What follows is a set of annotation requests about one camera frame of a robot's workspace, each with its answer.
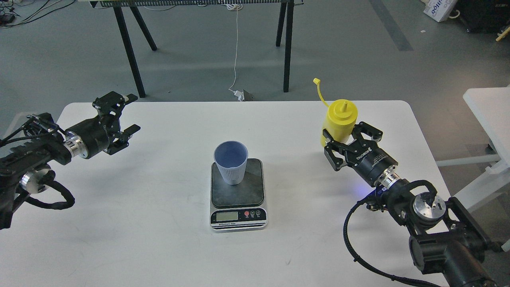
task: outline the grey floor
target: grey floor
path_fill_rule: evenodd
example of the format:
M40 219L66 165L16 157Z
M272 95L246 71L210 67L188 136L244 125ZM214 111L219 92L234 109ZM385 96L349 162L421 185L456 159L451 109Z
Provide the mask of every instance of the grey floor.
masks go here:
M43 3L36 0L16 11L28 16ZM249 91L256 101L316 101L312 80L318 77L327 100L404 100L436 160L483 155L488 137L462 95L468 88L510 84L510 39L468 34L458 20L437 23L423 9L419 0L305 1L295 8L290 91L283 93L284 47L274 46L279 5L246 5L239 12L234 88ZM140 12L159 48L150 50L125 9L148 94L140 101L236 99L228 91L235 12L223 6ZM394 41L391 35L399 30ZM407 46L399 42L403 39ZM28 113L47 111L58 118L67 104L91 102L111 90L136 94L112 9L80 2L28 25L1 29L0 51L0 136ZM454 195L484 168L440 170ZM473 213L497 241L510 238L507 190ZM510 283L510 254L488 252L484 265L501 285Z

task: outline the white table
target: white table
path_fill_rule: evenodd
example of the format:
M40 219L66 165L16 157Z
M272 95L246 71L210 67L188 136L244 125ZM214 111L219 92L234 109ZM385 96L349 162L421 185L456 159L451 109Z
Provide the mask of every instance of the white table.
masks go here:
M469 89L464 100L491 139L500 160L455 194L474 211L500 195L510 182L510 87Z
M359 121L384 131L379 145L398 174L448 191L410 106L360 101ZM141 130L113 155L53 163L76 197L73 208L24 204L0 232L2 286L403 286L352 261L341 236L347 212L372 189L351 169L333 171L319 143L321 102L133 103L124 128ZM67 106L67 128L95 116ZM264 230L214 233L209 226L213 151L244 143L264 166ZM60 200L56 192L43 200ZM351 219L358 253L399 276L446 285L413 266L408 233L388 213Z

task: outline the black table leg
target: black table leg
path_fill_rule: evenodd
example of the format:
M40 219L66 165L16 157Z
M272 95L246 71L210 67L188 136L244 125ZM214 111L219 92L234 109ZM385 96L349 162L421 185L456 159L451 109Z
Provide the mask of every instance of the black table leg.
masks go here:
M156 44L154 43L154 40L152 39L152 36L149 33L149 29L147 29L147 25L145 25L145 22L143 21L142 15L140 15L140 11L138 10L138 7L130 7L130 8L131 8L131 12L135 16L136 22L138 22L140 29L142 29L145 39L147 39L147 42L149 42L150 49L153 51L156 51L158 49L158 47L156 47Z
M278 18L278 31L276 31L276 46L279 47L282 42L282 32L284 30L285 10L287 2L282 2L280 6L280 17Z
M124 43L124 48L126 50L127 59L129 60L129 65L131 66L131 72L133 73L133 78L135 78L136 88L138 90L138 96L141 98L145 97L145 90L143 89L142 78L140 77L140 71L138 71L138 65L136 64L135 53L133 52L133 47L131 46L131 41L129 39L128 28L126 27L126 23L124 21L124 15L122 13L122 8L113 7L113 11L115 12L115 18L117 18L117 24L119 25L120 36L122 36L122 42Z
M294 20L294 0L287 5L287 30L285 31L284 92L289 91L290 52L292 50L292 22Z

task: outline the ribbed cup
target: ribbed cup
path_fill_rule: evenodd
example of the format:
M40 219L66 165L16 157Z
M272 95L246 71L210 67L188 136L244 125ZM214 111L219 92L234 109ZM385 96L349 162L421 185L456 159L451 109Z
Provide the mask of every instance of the ribbed cup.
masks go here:
M236 185L244 178L248 150L238 141L226 141L214 150L214 161L218 166L223 180Z

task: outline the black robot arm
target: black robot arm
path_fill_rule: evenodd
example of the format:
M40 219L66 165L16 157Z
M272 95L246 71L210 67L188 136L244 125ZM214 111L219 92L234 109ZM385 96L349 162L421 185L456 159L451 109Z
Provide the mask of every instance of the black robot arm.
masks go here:
M452 197L443 201L435 187L426 180L409 182L396 173L398 165L391 156L379 148L377 142L382 132L367 123L354 126L350 144L337 142L327 130L323 130L327 144L324 155L335 171L344 166L353 168L375 190L358 202L349 212L344 224L344 239L355 261L382 276L414 286L433 286L433 284L401 278L375 269L352 248L347 236L347 224L350 216L360 205L367 209L388 211L391 217L410 233L409 248L414 265L422 274L442 273L451 287L497 287L483 269L486 250L500 251L501 248L490 241L463 205ZM419 186L427 192L414 195L411 191ZM458 220L450 217L451 211ZM428 234L427 230L444 222L448 231Z
M0 148L27 140L23 145L11 148L11 153L0 159L0 229L11 226L13 213L24 202L49 209L71 207L74 197L55 181L55 172L48 162L55 160L66 165L77 155L88 159L100 151L111 155L126 148L129 138L140 127L132 125L120 131L119 118L123 108L136 99L133 94L122 96L110 92L92 103L97 110L96 117L65 131L55 124L49 113L30 115L19 129L0 140ZM21 131L25 137L13 139ZM49 204L30 197L49 187L60 192L66 201Z

